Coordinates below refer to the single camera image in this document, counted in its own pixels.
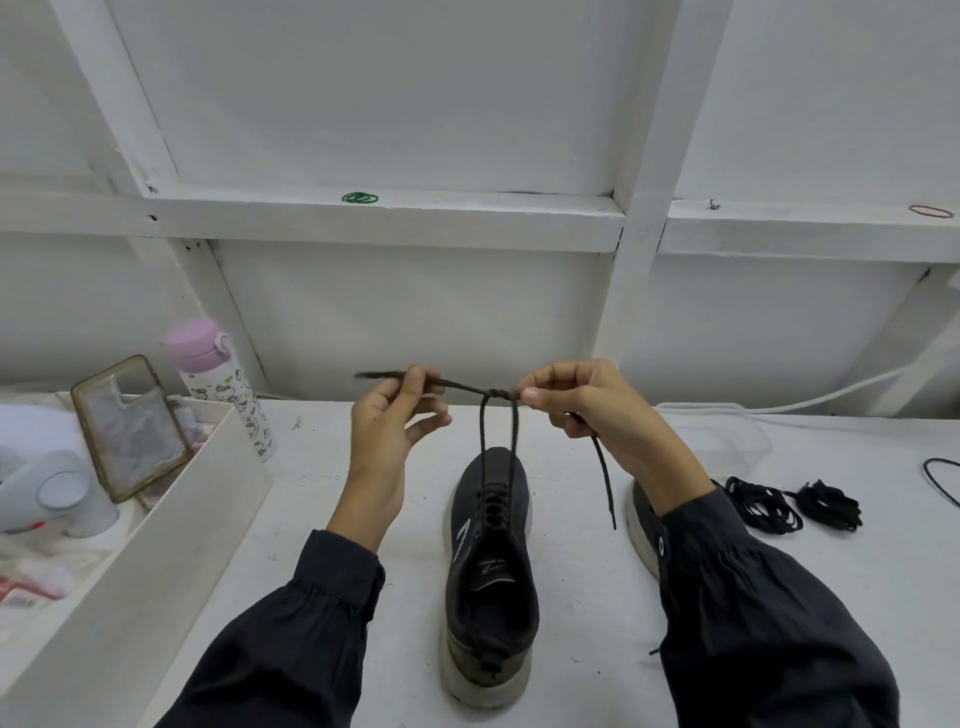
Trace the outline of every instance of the dark gray sneaker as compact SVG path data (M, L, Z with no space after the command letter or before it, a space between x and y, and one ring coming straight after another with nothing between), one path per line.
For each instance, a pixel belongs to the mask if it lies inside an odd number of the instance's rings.
M440 674L447 691L473 708L516 702L530 679L530 648L540 624L527 555L530 515L526 473L506 448L477 456L450 502Z
M663 574L663 523L654 513L640 484L627 493L627 533L643 566L657 579Z

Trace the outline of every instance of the water bottle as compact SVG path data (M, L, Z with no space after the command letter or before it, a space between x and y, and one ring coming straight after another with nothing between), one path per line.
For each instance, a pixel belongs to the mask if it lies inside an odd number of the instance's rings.
M190 396L236 407L260 460L268 460L276 451L274 434L229 344L229 336L217 322L208 318L187 321L170 331L160 344L180 370Z

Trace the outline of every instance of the sleeve cuff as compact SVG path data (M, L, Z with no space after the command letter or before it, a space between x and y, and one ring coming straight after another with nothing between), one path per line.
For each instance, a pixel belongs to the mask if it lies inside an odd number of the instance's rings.
M300 553L294 579L339 596L372 618L385 572L376 554L343 536L314 531Z
M733 543L753 537L727 494L719 488L684 503L661 519L669 544L669 560L696 562Z

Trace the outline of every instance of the white wooden beam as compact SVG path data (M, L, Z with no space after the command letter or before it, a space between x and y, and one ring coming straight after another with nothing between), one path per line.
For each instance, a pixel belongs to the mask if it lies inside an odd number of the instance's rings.
M635 96L635 124L613 198L627 214L595 356L618 360L636 328L686 150L707 93L732 0L656 3Z
M0 0L0 48L13 67L63 115L98 189L106 194L139 195L136 175L63 32L55 5L69 10L71 4L66 0ZM95 20L72 10L71 22L87 25Z
M344 193L146 200L0 186L0 231L612 253L624 220L609 197L379 190L352 205Z
M960 218L906 206L676 200L659 253L960 263Z
M230 335L254 391L269 391L243 318L209 242L158 237L128 240L156 284L171 328L203 316L215 319Z
M896 417L945 366L960 364L960 268L934 265L853 363L841 387L916 362L890 382L846 395L830 406L840 415Z
M131 170L136 189L120 191L150 197L159 194L161 187L176 183L177 166L108 0L41 1L53 8L116 149Z

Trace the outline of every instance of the green rubber band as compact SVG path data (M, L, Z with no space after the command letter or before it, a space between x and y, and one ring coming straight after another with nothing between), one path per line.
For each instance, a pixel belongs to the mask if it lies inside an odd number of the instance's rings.
M370 192L349 192L349 194L341 198L343 202L353 203L355 205L370 205L379 199L379 197L372 195Z

